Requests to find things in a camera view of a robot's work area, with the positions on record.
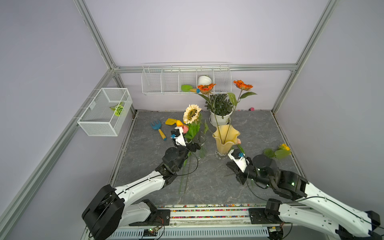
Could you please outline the cream gerbera flower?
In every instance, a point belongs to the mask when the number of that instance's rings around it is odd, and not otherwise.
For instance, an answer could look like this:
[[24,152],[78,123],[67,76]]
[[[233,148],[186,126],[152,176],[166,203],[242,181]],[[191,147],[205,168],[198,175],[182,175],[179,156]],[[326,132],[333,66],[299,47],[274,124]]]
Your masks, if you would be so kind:
[[189,105],[183,116],[183,122],[185,125],[192,123],[194,121],[200,121],[201,122],[201,128],[200,130],[203,130],[206,134],[209,130],[208,124],[206,121],[203,122],[203,116],[201,114],[202,109],[198,105]]

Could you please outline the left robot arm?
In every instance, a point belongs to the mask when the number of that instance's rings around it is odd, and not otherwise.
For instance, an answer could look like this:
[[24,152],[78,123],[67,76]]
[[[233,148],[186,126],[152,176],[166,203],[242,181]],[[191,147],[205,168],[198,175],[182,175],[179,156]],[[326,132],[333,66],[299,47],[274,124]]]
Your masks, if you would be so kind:
[[170,185],[188,155],[200,149],[193,142],[168,148],[163,162],[149,175],[119,187],[103,186],[82,213],[89,237],[105,240],[119,227],[143,223],[154,215],[157,208],[143,197]]

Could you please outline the orange gerbera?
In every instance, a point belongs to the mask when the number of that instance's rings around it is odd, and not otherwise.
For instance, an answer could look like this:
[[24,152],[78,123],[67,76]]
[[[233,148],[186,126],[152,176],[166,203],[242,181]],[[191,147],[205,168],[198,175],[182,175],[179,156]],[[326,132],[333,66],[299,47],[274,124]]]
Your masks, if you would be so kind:
[[234,85],[237,89],[240,90],[240,93],[237,97],[234,93],[226,93],[225,100],[229,102],[229,107],[226,107],[226,111],[229,113],[232,113],[237,109],[237,106],[241,100],[249,96],[257,95],[251,91],[253,85],[245,84],[242,80],[234,81]]
[[211,113],[214,114],[215,122],[219,131],[219,137],[221,143],[223,143],[218,120],[218,116],[221,116],[223,100],[221,95],[212,95],[212,91],[215,85],[216,84],[210,84],[206,86],[200,85],[198,86],[198,89],[200,89],[199,96],[205,100],[205,107],[207,108],[207,110],[211,111]]

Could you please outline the clear glass vase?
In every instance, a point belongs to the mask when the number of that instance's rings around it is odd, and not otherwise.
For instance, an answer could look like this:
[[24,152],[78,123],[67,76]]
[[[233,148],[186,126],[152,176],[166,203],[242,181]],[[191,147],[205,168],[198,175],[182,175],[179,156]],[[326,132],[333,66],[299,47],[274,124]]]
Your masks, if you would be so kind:
[[200,146],[200,149],[196,150],[195,152],[199,160],[204,158],[206,155],[206,146],[205,146],[206,141],[207,141],[207,136],[205,135],[204,131],[199,131],[193,138],[193,143],[198,144]]

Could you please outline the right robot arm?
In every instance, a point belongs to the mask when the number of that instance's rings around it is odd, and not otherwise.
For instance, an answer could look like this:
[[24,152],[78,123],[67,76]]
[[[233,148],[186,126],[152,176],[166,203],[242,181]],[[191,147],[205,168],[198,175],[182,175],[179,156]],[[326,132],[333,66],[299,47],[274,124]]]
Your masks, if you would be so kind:
[[356,210],[319,190],[302,176],[280,170],[274,159],[265,155],[247,157],[240,150],[228,153],[231,169],[238,182],[248,180],[262,189],[272,189],[286,203],[268,199],[264,217],[271,223],[301,225],[326,234],[335,240],[382,240],[376,233],[380,215],[374,211]]

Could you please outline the yellow fluted vase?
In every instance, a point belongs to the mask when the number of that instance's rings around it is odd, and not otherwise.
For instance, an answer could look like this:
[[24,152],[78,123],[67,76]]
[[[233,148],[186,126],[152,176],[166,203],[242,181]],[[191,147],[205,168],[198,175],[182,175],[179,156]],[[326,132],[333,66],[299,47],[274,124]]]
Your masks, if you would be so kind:
[[213,133],[216,140],[216,155],[218,159],[224,159],[233,146],[239,144],[239,136],[241,133],[236,130],[232,125],[219,125]]

